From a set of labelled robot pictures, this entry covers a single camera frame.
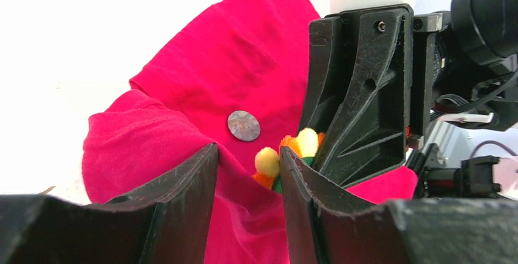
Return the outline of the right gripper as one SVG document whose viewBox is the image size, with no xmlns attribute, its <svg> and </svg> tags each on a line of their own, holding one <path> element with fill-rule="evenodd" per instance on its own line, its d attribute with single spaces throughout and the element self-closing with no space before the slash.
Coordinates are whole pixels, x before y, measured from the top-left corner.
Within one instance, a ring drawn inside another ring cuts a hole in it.
<svg viewBox="0 0 518 264">
<path fill-rule="evenodd" d="M 504 131 L 517 122 L 517 37 L 498 53 L 496 33 L 441 11 L 413 15 L 407 4 L 353 10 L 356 58 L 344 100 L 313 167 L 344 188 L 403 164 L 443 117 L 461 128 Z"/>
</svg>

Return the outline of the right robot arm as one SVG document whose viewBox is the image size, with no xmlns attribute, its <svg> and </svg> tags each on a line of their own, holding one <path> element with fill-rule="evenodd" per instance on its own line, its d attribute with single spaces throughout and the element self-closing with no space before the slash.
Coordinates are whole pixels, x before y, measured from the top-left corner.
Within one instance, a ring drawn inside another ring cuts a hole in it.
<svg viewBox="0 0 518 264">
<path fill-rule="evenodd" d="M 349 187 L 402 165 L 430 124 L 504 131 L 517 122 L 517 0 L 329 0 L 309 26 L 300 128 L 325 133 L 312 168 Z"/>
</svg>

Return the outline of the red t-shirt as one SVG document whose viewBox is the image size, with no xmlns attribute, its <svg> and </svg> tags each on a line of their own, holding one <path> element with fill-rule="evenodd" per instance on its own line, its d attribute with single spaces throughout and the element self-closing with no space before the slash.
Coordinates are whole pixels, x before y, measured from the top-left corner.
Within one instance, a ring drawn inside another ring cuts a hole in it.
<svg viewBox="0 0 518 264">
<path fill-rule="evenodd" d="M 207 144 L 219 167 L 206 263 L 288 263 L 282 196 L 254 179 L 254 158 L 294 134 L 308 77 L 309 0 L 223 0 L 184 27 L 130 80 L 130 90 L 89 118 L 82 177 L 104 204 L 181 164 Z M 252 142 L 227 118 L 259 121 Z"/>
</svg>

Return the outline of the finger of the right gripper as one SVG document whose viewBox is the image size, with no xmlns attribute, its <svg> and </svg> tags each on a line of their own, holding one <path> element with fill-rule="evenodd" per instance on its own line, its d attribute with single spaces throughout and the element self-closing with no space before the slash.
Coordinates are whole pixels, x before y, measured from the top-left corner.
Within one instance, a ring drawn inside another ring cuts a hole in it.
<svg viewBox="0 0 518 264">
<path fill-rule="evenodd" d="M 338 112 L 356 58 L 354 26 L 348 17 L 327 16 L 309 25 L 309 71 L 299 129 L 327 131 Z"/>
</svg>

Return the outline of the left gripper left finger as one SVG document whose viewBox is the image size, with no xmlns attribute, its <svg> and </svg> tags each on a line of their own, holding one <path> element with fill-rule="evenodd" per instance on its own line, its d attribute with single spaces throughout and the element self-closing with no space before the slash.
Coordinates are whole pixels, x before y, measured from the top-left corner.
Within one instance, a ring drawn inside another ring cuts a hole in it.
<svg viewBox="0 0 518 264">
<path fill-rule="evenodd" d="M 218 149 L 105 204 L 1 196 L 2 263 L 203 263 Z"/>
</svg>

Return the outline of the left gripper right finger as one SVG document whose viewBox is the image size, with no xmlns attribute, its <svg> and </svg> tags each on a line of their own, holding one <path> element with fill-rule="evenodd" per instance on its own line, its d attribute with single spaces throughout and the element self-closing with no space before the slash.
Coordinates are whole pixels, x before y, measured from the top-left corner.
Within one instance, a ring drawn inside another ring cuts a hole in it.
<svg viewBox="0 0 518 264">
<path fill-rule="evenodd" d="M 517 202 L 390 200 L 373 205 L 281 150 L 291 263 L 516 263 Z"/>
</svg>

